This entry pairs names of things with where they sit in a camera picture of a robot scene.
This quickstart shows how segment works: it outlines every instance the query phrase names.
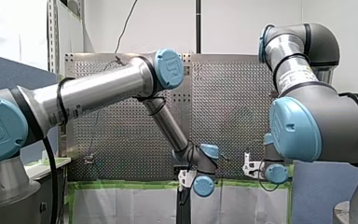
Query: white plastic bracket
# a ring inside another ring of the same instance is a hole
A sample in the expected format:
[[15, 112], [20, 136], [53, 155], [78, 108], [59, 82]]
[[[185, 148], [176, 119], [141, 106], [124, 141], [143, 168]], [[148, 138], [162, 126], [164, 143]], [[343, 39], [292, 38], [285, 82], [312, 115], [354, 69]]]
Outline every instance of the white plastic bracket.
[[242, 170], [246, 176], [257, 179], [259, 177], [259, 175], [258, 175], [259, 168], [261, 170], [263, 170], [263, 167], [260, 167], [261, 161], [249, 161], [250, 157], [251, 157], [251, 154], [245, 152], [244, 165], [242, 166]]
[[183, 188], [190, 188], [193, 183], [194, 178], [196, 178], [197, 171], [187, 171], [181, 170], [178, 175], [179, 180], [179, 191], [182, 191]]

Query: green tape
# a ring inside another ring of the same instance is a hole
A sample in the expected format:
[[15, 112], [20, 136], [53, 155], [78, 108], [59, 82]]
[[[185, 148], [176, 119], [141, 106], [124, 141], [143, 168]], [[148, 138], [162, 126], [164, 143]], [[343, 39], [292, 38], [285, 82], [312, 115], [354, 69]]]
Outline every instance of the green tape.
[[74, 204], [75, 204], [75, 189], [71, 189], [68, 186], [68, 212], [69, 212], [69, 224], [73, 224], [74, 219]]
[[[68, 183], [67, 201], [69, 205], [69, 224], [73, 224], [73, 213], [75, 203], [75, 191], [79, 189], [176, 189], [177, 181], [125, 181], [125, 180], [98, 180], [98, 181], [79, 181]], [[263, 183], [268, 189], [276, 187], [274, 184]], [[219, 179], [215, 182], [215, 186], [221, 188], [223, 186], [234, 186], [244, 188], [260, 189], [257, 180], [233, 180]], [[290, 224], [292, 214], [292, 183], [286, 182], [278, 187], [278, 189], [288, 189], [287, 193], [287, 224]]]

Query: black pole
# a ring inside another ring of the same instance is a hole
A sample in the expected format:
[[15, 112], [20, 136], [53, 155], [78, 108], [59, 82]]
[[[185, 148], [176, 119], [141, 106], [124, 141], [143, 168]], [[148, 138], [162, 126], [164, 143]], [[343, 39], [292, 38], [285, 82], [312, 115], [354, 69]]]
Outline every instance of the black pole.
[[191, 200], [187, 194], [191, 194], [191, 189], [176, 191], [176, 224], [191, 224]]
[[196, 0], [196, 38], [197, 53], [201, 54], [201, 0]]

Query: blue cap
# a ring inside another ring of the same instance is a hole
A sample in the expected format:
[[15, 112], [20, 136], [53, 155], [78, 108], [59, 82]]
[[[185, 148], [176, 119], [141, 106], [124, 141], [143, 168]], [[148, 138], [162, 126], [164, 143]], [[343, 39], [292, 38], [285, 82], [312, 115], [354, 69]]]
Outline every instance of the blue cap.
[[207, 175], [200, 175], [194, 180], [194, 192], [200, 197], [208, 197], [213, 193], [214, 183]]
[[272, 184], [283, 184], [287, 181], [289, 174], [287, 174], [287, 168], [281, 164], [270, 165], [265, 172], [266, 179]]
[[274, 146], [283, 157], [315, 161], [321, 155], [319, 127], [309, 110], [295, 98], [282, 97], [272, 103], [269, 127]]
[[160, 49], [155, 57], [155, 69], [159, 82], [166, 90], [178, 87], [184, 78], [183, 64], [171, 49]]
[[206, 156], [212, 159], [219, 159], [219, 147], [209, 144], [201, 144], [200, 149], [205, 153]]
[[28, 136], [27, 120], [7, 100], [0, 99], [0, 161], [16, 154]]
[[264, 134], [264, 146], [274, 143], [274, 139], [271, 133]]

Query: pegboard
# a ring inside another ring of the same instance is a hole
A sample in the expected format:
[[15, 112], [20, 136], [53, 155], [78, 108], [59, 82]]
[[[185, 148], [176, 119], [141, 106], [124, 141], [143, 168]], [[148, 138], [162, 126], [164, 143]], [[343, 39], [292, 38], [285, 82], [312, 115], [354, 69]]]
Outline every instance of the pegboard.
[[[131, 56], [69, 54], [68, 77], [83, 77], [114, 69]], [[180, 54], [182, 85], [162, 93], [168, 107], [195, 143], [216, 144], [227, 160], [219, 162], [219, 177], [243, 178], [243, 153], [263, 158], [262, 140], [269, 130], [271, 74], [256, 56]], [[172, 152], [144, 105], [129, 99], [110, 105], [67, 125], [62, 154], [73, 162], [69, 178], [174, 179]]]
[[263, 159], [271, 90], [271, 73], [256, 56], [192, 56], [191, 138], [219, 146], [226, 160], [218, 176], [243, 178], [244, 152]]

